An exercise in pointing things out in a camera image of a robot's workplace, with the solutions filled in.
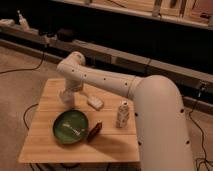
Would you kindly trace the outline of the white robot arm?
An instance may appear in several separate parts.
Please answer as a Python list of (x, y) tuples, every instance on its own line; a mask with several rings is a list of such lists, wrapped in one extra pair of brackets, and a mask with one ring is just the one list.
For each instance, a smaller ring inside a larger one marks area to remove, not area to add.
[(57, 71), (67, 90), (77, 91), (87, 83), (133, 102), (142, 171), (195, 171), (183, 100), (173, 81), (89, 68), (77, 51), (63, 59)]

